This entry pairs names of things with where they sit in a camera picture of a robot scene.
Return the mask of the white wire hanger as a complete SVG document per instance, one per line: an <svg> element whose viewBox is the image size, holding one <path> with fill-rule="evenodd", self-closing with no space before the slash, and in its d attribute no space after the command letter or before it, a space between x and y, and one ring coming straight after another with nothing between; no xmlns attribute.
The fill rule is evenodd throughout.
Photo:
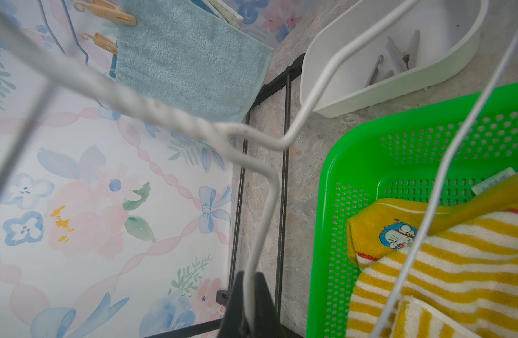
<svg viewBox="0 0 518 338"><path fill-rule="evenodd" d="M419 1L337 52L287 136L213 123L109 76L80 32L106 20L66 1L0 1L0 337L150 337L218 319L229 282L232 168L259 179L251 267L279 174L233 147L297 145L343 62Z"/></svg>

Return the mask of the yellow striped towel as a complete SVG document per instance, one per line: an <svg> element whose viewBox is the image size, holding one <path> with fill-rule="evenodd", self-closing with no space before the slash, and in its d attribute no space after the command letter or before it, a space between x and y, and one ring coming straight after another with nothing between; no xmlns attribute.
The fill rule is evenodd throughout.
<svg viewBox="0 0 518 338"><path fill-rule="evenodd" d="M360 275L346 336L373 331L426 208L380 199L348 220L348 257ZM518 173L437 209L382 336L518 337Z"/></svg>

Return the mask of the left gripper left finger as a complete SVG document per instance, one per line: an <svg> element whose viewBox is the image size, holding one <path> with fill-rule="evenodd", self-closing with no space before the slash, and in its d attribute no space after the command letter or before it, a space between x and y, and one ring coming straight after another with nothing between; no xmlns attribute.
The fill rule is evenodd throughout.
<svg viewBox="0 0 518 338"><path fill-rule="evenodd" d="M225 316L220 324L217 338L245 337L243 310L243 271L237 273L229 294Z"/></svg>

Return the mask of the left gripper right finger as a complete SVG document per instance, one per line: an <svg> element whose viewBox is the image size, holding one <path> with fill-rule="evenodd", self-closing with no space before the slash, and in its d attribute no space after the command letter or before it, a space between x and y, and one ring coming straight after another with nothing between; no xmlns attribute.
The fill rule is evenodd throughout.
<svg viewBox="0 0 518 338"><path fill-rule="evenodd" d="M253 336L257 338L283 338L283 326L278 318L263 273L256 273L256 315Z"/></svg>

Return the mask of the light green towel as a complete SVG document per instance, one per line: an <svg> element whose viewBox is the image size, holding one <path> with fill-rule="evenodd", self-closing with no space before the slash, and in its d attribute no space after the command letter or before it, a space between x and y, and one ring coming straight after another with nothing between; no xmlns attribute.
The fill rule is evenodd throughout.
<svg viewBox="0 0 518 338"><path fill-rule="evenodd" d="M263 86L273 49L192 1L121 1L115 80L213 123L240 123Z"/></svg>

